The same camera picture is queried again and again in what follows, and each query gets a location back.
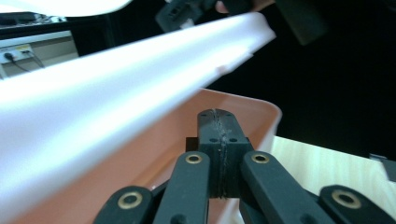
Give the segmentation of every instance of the power outlet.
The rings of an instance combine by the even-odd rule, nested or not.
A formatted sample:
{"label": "power outlet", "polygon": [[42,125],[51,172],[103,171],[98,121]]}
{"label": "power outlet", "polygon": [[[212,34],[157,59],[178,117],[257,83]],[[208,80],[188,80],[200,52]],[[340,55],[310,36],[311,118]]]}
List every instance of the power outlet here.
{"label": "power outlet", "polygon": [[14,58],[14,61],[32,58],[33,57],[33,50],[29,44],[12,46],[0,49],[0,63],[10,63],[9,59],[5,57],[6,53],[10,53]]}

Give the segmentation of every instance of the electrical socket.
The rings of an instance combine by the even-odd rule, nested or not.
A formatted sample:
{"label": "electrical socket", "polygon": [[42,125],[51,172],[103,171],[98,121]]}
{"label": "electrical socket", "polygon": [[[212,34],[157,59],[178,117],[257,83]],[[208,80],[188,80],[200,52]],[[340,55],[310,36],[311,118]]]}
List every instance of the electrical socket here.
{"label": "electrical socket", "polygon": [[11,46],[0,49],[0,63],[10,63],[10,61],[5,57],[6,53],[12,54],[15,62],[22,59],[32,58],[32,53],[26,53],[29,51],[33,53],[32,47],[30,47],[29,44]]}

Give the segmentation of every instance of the screw hole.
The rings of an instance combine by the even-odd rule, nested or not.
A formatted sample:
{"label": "screw hole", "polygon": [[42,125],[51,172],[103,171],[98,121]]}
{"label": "screw hole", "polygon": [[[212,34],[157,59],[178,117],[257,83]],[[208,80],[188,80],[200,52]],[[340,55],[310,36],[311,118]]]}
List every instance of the screw hole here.
{"label": "screw hole", "polygon": [[180,7],[175,7],[172,11],[168,14],[169,17],[174,17],[180,11]]}
{"label": "screw hole", "polygon": [[199,155],[190,155],[186,158],[186,162],[190,163],[190,164],[196,164],[196,163],[200,163],[202,161],[202,157],[200,157]]}
{"label": "screw hole", "polygon": [[361,201],[352,192],[338,189],[332,193],[332,198],[344,207],[351,209],[361,208]]}
{"label": "screw hole", "polygon": [[143,196],[137,192],[126,192],[119,198],[119,207],[122,209],[136,208],[143,201]]}
{"label": "screw hole", "polygon": [[257,163],[267,163],[270,159],[264,155],[261,154],[254,154],[251,156],[251,159],[253,159]]}

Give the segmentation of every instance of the orange tray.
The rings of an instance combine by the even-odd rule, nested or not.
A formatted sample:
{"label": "orange tray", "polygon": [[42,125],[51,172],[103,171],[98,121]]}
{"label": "orange tray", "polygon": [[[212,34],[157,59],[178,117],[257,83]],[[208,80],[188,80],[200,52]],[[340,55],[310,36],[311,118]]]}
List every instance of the orange tray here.
{"label": "orange tray", "polygon": [[[118,189],[132,185],[156,188],[170,177],[177,157],[185,152],[186,137],[197,136],[197,114],[210,108],[233,113],[255,149],[271,150],[281,118],[277,106],[201,89],[95,169],[13,223],[92,223],[106,200]],[[229,201],[210,200],[208,223],[226,218]]]}

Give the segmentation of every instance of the wooden table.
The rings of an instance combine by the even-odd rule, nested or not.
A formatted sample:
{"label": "wooden table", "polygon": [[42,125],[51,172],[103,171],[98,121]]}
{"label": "wooden table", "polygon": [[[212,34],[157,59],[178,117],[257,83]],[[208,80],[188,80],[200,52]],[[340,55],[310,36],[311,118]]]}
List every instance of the wooden table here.
{"label": "wooden table", "polygon": [[275,137],[271,154],[312,193],[330,185],[352,188],[396,219],[396,183],[380,161]]}

